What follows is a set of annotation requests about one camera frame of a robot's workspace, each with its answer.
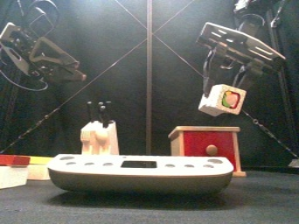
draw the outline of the metal pole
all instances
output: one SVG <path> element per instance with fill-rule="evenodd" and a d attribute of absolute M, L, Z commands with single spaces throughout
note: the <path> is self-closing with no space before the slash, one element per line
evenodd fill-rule
<path fill-rule="evenodd" d="M 145 155 L 152 149 L 152 0 L 147 0 L 147 91 L 145 91 Z"/>

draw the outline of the red wooden box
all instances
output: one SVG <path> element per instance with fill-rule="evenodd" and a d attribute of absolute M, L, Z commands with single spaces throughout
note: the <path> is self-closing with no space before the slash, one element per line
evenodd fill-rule
<path fill-rule="evenodd" d="M 169 134 L 172 156 L 224 157 L 234 165 L 234 176 L 246 177 L 239 162 L 239 127 L 177 126 Z"/>

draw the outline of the white cube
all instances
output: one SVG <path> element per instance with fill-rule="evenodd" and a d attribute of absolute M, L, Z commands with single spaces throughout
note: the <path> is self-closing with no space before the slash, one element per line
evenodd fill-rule
<path fill-rule="evenodd" d="M 211 116 L 223 113 L 239 114 L 246 99 L 247 91 L 228 85 L 215 85 L 210 91 L 210 97 L 200 98 L 199 111 Z"/>

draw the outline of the white holder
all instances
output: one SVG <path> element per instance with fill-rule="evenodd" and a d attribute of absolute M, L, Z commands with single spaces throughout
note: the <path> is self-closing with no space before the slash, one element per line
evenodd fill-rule
<path fill-rule="evenodd" d="M 116 123 L 104 128 L 101 122 L 89 122 L 80 130 L 80 141 L 81 154 L 119 155 Z"/>

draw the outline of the white block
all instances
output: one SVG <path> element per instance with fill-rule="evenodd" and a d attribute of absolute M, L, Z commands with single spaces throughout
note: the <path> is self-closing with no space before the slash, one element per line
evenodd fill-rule
<path fill-rule="evenodd" d="M 228 106 L 223 104 L 223 97 L 224 97 L 224 94 L 228 92 L 234 92 L 239 96 L 238 104 L 235 108 L 230 108 Z M 211 116 L 218 116 L 223 113 L 238 115 L 242 109 L 244 99 L 246 99 L 246 94 L 247 94 L 247 91 L 243 89 L 227 86 L 224 84 L 215 85 L 211 88 L 210 97 L 207 98 L 203 95 L 200 98 L 199 111 L 204 112 L 206 114 Z"/>
<path fill-rule="evenodd" d="M 51 179 L 47 164 L 29 164 L 28 170 L 29 170 L 28 179 L 31 180 Z"/>
<path fill-rule="evenodd" d="M 24 186 L 28 177 L 27 166 L 0 166 L 0 189 Z"/>

